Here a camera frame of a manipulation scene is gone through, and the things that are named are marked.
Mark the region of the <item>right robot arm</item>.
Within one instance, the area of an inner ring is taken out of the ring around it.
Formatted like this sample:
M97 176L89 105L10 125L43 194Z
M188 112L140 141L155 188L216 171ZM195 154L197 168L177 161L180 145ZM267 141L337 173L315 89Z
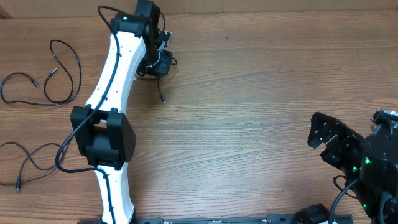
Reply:
M366 137L342 121L316 112L311 117L308 145L325 144L322 160L342 171L373 223L397 223L397 112L377 110L375 127Z

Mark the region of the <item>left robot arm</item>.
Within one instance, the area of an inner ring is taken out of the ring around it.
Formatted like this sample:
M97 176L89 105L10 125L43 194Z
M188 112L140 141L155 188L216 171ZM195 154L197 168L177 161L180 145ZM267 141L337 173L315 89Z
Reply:
M62 147L75 138L87 170L96 174L103 203L98 223L134 223L127 173L136 135L127 103L135 80L160 80L177 64L166 49L172 33L158 26L164 20L153 1L138 1L134 14L116 11L106 22L109 52L97 86L85 106L74 107L70 115L73 131Z

